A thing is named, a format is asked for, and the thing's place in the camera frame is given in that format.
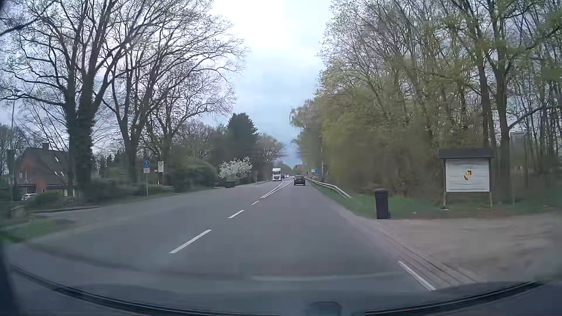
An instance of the house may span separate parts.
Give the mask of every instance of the house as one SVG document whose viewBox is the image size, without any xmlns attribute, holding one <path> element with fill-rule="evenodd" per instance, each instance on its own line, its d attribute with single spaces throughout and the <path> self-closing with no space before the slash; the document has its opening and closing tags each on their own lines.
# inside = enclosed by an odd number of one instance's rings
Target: house
<svg viewBox="0 0 562 316">
<path fill-rule="evenodd" d="M 20 192 L 60 190 L 64 196 L 68 196 L 69 161 L 68 152 L 51 150 L 48 143 L 43 143 L 42 148 L 26 148 L 15 162 L 14 176 Z M 75 196 L 76 188 L 74 182 L 72 196 Z"/>
</svg>

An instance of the car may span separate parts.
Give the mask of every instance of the car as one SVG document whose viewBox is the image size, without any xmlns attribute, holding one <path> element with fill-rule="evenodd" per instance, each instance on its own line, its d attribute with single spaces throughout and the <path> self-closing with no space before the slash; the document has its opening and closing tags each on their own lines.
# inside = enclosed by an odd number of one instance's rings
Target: car
<svg viewBox="0 0 562 316">
<path fill-rule="evenodd" d="M 293 185 L 296 186 L 297 184 L 302 184 L 303 186 L 305 186 L 305 177 L 303 177 L 302 175 L 295 175 L 293 178 Z"/>
<path fill-rule="evenodd" d="M 22 200 L 29 200 L 30 198 L 36 196 L 37 193 L 26 193 L 24 194 L 24 196 L 21 198 Z"/>
</svg>

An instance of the trash bin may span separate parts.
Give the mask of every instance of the trash bin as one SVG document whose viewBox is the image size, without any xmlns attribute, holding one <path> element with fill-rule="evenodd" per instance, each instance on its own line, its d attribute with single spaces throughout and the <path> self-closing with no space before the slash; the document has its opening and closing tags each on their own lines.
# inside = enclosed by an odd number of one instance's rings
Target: trash bin
<svg viewBox="0 0 562 316">
<path fill-rule="evenodd" d="M 377 207 L 377 219 L 389 219 L 390 212 L 388 211 L 388 190 L 376 189 L 375 190 L 375 205 Z"/>
</svg>

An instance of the truck cab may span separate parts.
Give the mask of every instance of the truck cab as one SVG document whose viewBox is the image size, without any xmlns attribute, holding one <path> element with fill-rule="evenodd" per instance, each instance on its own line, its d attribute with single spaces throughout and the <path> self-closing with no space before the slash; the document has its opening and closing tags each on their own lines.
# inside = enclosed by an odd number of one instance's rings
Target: truck cab
<svg viewBox="0 0 562 316">
<path fill-rule="evenodd" d="M 283 180 L 283 176 L 281 175 L 281 168 L 273 168 L 271 173 L 272 173 L 271 180 L 273 180 L 273 181 L 282 181 Z"/>
</svg>

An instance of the asphalt road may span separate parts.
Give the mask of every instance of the asphalt road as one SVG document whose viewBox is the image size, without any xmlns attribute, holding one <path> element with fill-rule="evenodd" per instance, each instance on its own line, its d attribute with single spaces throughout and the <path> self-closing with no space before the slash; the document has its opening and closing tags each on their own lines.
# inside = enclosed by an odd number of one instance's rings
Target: asphalt road
<svg viewBox="0 0 562 316">
<path fill-rule="evenodd" d="M 160 304 L 200 295 L 201 308 L 249 293 L 426 291 L 339 208 L 291 178 L 53 214 L 74 227 L 7 253 L 60 284 Z"/>
</svg>

